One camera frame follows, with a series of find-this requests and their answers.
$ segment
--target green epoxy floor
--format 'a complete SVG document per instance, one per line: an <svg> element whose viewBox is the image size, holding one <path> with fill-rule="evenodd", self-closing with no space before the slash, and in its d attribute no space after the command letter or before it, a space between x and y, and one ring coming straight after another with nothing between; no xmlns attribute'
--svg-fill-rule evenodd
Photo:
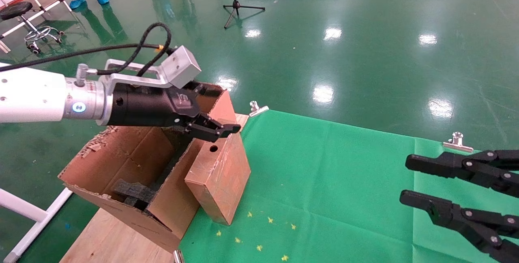
<svg viewBox="0 0 519 263"><path fill-rule="evenodd" d="M257 100L270 108L443 141L459 130L478 149L519 147L519 0L240 0L266 11L228 30L232 0L111 0L47 16L65 29L61 49L135 43L155 21L170 26L202 67L200 80L231 90L237 112ZM255 10L243 9L243 18ZM0 23L0 31L15 20ZM33 60L18 30L0 62ZM163 42L160 32L149 43ZM71 58L37 68L74 76L77 64L101 67L131 51ZM154 52L143 51L137 62ZM93 121L0 124L0 187L46 208L62 189L56 178L99 132ZM95 213L73 197L22 262L57 262ZM32 222L0 208L0 257Z"/></svg>

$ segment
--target plywood base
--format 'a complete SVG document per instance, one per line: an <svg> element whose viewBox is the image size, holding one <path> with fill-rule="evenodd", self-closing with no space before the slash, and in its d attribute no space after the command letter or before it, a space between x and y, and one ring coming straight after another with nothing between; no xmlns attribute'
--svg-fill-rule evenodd
<svg viewBox="0 0 519 263"><path fill-rule="evenodd" d="M248 115L236 115L242 128L248 118ZM173 263L173 261L170 252L100 208L60 263Z"/></svg>

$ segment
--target brown cardboard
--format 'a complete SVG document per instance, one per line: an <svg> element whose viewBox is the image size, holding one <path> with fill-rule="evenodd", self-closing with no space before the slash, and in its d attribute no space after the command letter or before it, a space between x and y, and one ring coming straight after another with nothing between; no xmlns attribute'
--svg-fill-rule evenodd
<svg viewBox="0 0 519 263"><path fill-rule="evenodd" d="M214 222L230 225L251 169L239 133L205 143L185 182Z"/></svg>
<svg viewBox="0 0 519 263"><path fill-rule="evenodd" d="M208 86L215 94L197 97L202 111L235 123L228 91ZM85 145L58 178L74 193L173 252L199 206L182 180L205 142L193 139L187 147L146 208L152 215L124 204L123 195L113 193L112 186L122 178L150 187L188 141L165 128L109 126Z"/></svg>

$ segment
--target green table cover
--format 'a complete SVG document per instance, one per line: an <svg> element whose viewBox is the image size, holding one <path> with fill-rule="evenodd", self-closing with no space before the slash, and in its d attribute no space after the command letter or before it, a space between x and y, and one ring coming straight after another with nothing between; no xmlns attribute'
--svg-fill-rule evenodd
<svg viewBox="0 0 519 263"><path fill-rule="evenodd" d="M408 154L438 156L438 141L272 110L242 136L252 173L234 221L216 224L200 208L180 245L187 263L494 262L400 204L400 192L519 214L516 198L405 167Z"/></svg>

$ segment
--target white robotic arm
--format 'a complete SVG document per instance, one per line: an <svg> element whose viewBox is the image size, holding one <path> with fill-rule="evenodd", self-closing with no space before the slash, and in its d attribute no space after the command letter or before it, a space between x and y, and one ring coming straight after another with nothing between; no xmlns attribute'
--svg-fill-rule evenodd
<svg viewBox="0 0 519 263"><path fill-rule="evenodd" d="M108 60L104 69L123 64ZM132 71L142 68L133 62L127 67ZM239 125L219 124L200 111L196 95L205 89L193 82L200 68L184 46L148 71L157 78L102 75L85 64L78 65L76 78L26 67L1 71L0 123L66 118L96 120L100 126L174 126L206 141L239 131ZM88 80L89 75L101 76Z"/></svg>
<svg viewBox="0 0 519 263"><path fill-rule="evenodd" d="M0 122L60 121L66 100L65 76L19 68L0 73Z"/></svg>

